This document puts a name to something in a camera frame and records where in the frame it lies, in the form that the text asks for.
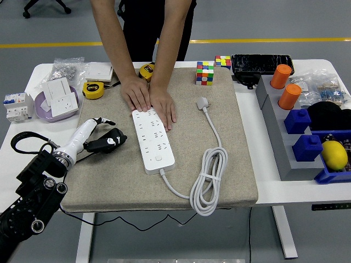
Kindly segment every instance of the black pants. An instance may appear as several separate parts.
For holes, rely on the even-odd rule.
[[[177,61],[184,61],[193,25],[193,0],[185,19]],[[125,0],[123,33],[133,62],[151,62],[165,20],[165,0]]]

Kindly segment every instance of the purple plate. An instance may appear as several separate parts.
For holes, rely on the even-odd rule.
[[[70,89],[71,89],[71,92],[74,92],[75,93],[75,96],[76,96],[76,100],[77,100],[77,104],[79,105],[79,102],[78,102],[78,94],[77,94],[77,91],[75,88],[71,87],[70,86]],[[40,105],[43,103],[43,101],[45,100],[45,95],[44,95],[44,92],[40,92],[35,100],[34,100],[34,106],[35,106],[35,112],[37,113],[37,116],[40,118],[40,119],[43,119],[47,122],[57,122],[57,121],[60,121],[62,119],[67,119],[71,116],[73,116],[76,111],[74,112],[71,112],[71,113],[68,113],[68,114],[65,114],[65,115],[61,115],[61,116],[56,116],[56,117],[53,117],[52,113],[51,113],[51,110],[49,110],[48,112],[46,112],[45,110],[43,110]]]

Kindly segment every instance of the yellow floor line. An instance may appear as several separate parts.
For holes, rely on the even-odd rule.
[[[190,40],[190,44],[345,42],[345,41],[351,41],[351,37],[195,39],[195,40]],[[26,43],[26,44],[0,44],[0,48],[92,47],[92,46],[101,46],[101,45],[102,45],[101,42]]]

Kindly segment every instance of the screw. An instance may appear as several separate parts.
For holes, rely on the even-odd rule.
[[[62,182],[57,184],[56,189],[62,195],[67,192],[67,186],[65,184],[63,184]]]
[[[41,221],[41,220],[33,221],[33,223],[32,223],[32,231],[34,233],[39,234],[39,233],[43,232],[43,230],[44,230],[44,223],[43,223],[43,221]]]
[[[47,189],[51,189],[53,188],[55,185],[55,181],[51,178],[47,178],[45,179],[44,181],[44,186],[47,188]]]

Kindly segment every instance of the chair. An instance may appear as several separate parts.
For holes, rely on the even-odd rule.
[[[30,9],[33,5],[35,5],[39,0],[30,0],[29,3],[24,7],[24,12],[23,12],[23,16],[25,18],[30,18],[31,15],[28,12],[28,9]],[[66,14],[71,14],[72,10],[70,8],[68,8],[63,2],[62,0],[56,0],[56,2],[58,2],[64,9]]]

